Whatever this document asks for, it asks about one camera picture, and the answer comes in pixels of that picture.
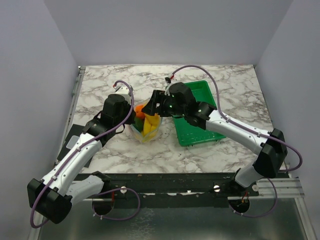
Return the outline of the orange fruit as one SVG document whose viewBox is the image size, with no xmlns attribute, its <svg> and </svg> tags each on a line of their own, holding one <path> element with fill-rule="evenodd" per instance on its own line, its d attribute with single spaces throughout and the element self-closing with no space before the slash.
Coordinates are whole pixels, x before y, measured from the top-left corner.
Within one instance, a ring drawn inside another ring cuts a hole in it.
<svg viewBox="0 0 320 240">
<path fill-rule="evenodd" d="M 145 114 L 142 112 L 143 107 L 143 104 L 139 104 L 135 107 L 135 116 L 141 120 L 145 119 Z"/>
</svg>

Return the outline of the clear zip top bag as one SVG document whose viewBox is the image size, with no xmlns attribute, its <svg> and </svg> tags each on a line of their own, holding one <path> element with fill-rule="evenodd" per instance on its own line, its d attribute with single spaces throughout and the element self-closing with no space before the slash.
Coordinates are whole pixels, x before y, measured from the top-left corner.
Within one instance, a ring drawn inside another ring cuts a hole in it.
<svg viewBox="0 0 320 240">
<path fill-rule="evenodd" d="M 134 123 L 129 126 L 130 132 L 140 143 L 146 143 L 154 140 L 162 124 L 162 118 L 158 115 L 148 115 L 142 112 L 143 107 L 149 100 L 138 102 L 134 105 L 136 116 Z"/>
</svg>

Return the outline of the green avocado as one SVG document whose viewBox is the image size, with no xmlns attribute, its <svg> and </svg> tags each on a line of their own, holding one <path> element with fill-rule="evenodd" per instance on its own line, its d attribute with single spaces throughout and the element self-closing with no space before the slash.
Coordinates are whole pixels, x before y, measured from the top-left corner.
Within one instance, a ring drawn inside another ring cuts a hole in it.
<svg viewBox="0 0 320 240">
<path fill-rule="evenodd" d="M 141 118 L 139 118 L 139 117 L 136 117 L 136 118 L 135 118 L 134 127 L 135 127 L 139 132 L 142 132 L 143 129 L 144 129 L 144 120 L 141 119 Z"/>
</svg>

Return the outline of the yellow banana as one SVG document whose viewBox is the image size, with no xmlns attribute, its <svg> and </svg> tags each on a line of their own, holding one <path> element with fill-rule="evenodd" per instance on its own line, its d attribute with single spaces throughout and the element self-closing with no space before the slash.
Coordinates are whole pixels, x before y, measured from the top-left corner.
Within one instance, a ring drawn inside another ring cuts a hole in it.
<svg viewBox="0 0 320 240">
<path fill-rule="evenodd" d="M 148 120 L 145 118 L 144 119 L 144 126 L 143 126 L 143 131 L 142 134 L 145 136 L 150 132 L 153 132 L 158 126 L 153 126 L 151 125 Z"/>
</svg>

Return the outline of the yellow orange mango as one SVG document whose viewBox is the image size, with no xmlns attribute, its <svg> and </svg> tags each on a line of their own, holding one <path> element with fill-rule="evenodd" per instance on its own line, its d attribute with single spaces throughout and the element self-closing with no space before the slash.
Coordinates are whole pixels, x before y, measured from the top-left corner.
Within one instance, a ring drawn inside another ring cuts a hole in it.
<svg viewBox="0 0 320 240">
<path fill-rule="evenodd" d="M 148 120 L 148 122 L 152 126 L 158 126 L 160 124 L 161 117 L 158 114 L 148 115 L 148 114 L 145 113 L 144 115 L 145 115 L 145 118 Z"/>
</svg>

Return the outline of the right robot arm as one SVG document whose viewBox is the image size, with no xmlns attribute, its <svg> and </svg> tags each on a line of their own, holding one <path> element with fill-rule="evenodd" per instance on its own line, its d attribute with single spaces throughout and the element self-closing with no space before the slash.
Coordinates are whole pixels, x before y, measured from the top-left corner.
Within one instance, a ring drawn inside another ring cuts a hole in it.
<svg viewBox="0 0 320 240">
<path fill-rule="evenodd" d="M 219 112 L 212 104 L 197 101 L 192 90 L 182 82 L 166 90 L 154 90 L 142 112 L 150 116 L 182 117 L 191 126 L 222 134 L 256 154 L 257 159 L 240 168 L 229 184 L 236 196 L 262 178 L 275 178 L 288 154 L 282 131 L 255 128 Z"/>
</svg>

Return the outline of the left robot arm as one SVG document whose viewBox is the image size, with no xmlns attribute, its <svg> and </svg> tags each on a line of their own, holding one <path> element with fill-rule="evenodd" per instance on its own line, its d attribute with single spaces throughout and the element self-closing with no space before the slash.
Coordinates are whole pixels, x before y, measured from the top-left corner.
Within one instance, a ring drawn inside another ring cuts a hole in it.
<svg viewBox="0 0 320 240">
<path fill-rule="evenodd" d="M 103 109 L 82 130 L 78 140 L 49 173 L 41 180 L 33 178 L 27 185 L 31 207 L 30 224 L 39 213 L 49 221 L 61 223 L 72 207 L 87 197 L 106 197 L 111 186 L 99 173 L 72 184 L 80 170 L 105 144 L 116 135 L 116 130 L 134 120 L 134 96 L 132 93 L 110 94 Z"/>
</svg>

